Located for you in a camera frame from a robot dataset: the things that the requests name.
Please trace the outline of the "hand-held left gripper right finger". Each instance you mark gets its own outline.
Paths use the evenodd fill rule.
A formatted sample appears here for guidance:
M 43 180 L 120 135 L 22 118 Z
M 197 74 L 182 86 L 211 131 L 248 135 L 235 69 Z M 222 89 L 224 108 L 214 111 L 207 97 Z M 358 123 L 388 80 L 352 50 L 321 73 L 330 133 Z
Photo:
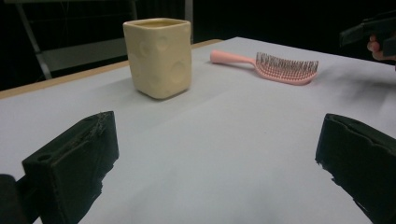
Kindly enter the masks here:
M 316 162 L 373 224 L 396 224 L 396 139 L 358 121 L 328 114 Z

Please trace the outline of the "yellow plastic cup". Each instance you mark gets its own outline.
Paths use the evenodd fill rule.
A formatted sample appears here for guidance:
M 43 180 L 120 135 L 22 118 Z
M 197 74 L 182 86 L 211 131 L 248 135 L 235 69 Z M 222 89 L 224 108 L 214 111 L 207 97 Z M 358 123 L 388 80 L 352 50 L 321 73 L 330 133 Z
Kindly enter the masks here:
M 124 39 L 134 87 L 167 99 L 191 86 L 191 23 L 154 18 L 127 21 Z

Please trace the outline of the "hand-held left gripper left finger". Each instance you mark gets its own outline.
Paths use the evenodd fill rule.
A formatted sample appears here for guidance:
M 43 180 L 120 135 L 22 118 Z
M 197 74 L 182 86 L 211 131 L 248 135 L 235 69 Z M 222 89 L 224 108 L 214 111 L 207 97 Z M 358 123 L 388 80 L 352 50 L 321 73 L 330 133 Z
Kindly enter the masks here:
M 22 161 L 43 224 L 78 224 L 119 158 L 115 115 L 89 116 Z

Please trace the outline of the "pink hairbrush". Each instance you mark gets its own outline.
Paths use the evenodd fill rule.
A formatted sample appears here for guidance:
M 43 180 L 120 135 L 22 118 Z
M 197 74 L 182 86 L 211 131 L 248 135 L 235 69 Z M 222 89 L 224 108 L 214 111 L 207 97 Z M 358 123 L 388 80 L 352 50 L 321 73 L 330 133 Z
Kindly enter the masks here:
M 263 52 L 258 52 L 255 58 L 249 58 L 213 50 L 210 53 L 210 61 L 212 63 L 249 63 L 260 77 L 294 86 L 310 83 L 318 73 L 318 61 L 287 60 Z

